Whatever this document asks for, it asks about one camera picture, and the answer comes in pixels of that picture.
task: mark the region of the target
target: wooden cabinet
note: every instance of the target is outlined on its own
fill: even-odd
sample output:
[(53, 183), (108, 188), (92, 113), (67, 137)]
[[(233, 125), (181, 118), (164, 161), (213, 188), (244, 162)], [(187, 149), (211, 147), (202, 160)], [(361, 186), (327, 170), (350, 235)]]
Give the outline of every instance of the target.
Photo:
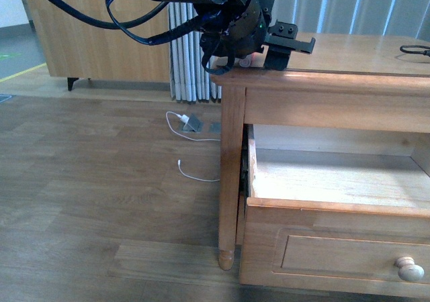
[(248, 149), (241, 283), (430, 295), (428, 134), (256, 125)]
[[(105, 0), (64, 0), (91, 17), (111, 22)], [(120, 30), (91, 27), (47, 0), (28, 0), (49, 73), (55, 77), (169, 82), (169, 45), (143, 46)], [(157, 5), (150, 0), (116, 0), (117, 19), (129, 21)], [(149, 37), (168, 30), (167, 8), (132, 29)]]
[(315, 36), (283, 72), (256, 55), (257, 68), (212, 77), (223, 88), (220, 266), (242, 242), (244, 284), (428, 297), (430, 59), (399, 51), (425, 42)]

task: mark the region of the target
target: wooden table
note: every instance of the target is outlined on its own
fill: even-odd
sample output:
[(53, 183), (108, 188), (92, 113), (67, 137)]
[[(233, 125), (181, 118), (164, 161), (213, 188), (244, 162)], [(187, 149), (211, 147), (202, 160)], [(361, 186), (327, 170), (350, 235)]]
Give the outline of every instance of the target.
[(406, 37), (301, 34), (312, 55), (293, 53), (288, 70), (234, 68), (222, 86), (219, 264), (231, 268), (237, 240), (244, 124), (430, 133), (430, 57), (406, 55)]

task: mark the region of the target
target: drawer knob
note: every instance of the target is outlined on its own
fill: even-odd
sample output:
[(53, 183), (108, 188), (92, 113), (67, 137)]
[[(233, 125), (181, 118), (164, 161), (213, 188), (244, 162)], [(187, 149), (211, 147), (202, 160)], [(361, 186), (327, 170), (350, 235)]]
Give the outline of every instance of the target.
[(394, 265), (399, 268), (398, 277), (406, 282), (418, 282), (424, 276), (423, 268), (415, 265), (412, 257), (400, 257)]

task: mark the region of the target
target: white curtain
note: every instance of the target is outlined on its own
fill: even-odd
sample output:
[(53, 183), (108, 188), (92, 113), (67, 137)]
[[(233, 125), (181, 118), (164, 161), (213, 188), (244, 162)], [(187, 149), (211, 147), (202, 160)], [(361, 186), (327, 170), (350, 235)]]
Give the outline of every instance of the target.
[(430, 0), (275, 0), (273, 13), (300, 32), (430, 40)]
[[(191, 3), (169, 4), (170, 29), (195, 17)], [(210, 82), (201, 65), (203, 52), (199, 46), (200, 33), (192, 32), (171, 43), (171, 94), (177, 101), (217, 101), (221, 87)]]

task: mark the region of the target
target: open drawer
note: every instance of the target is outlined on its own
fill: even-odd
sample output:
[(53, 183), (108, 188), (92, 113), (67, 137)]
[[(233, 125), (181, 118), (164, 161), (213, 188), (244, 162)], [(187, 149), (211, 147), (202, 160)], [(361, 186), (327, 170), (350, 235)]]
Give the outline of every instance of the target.
[(429, 135), (248, 128), (241, 283), (430, 296)]

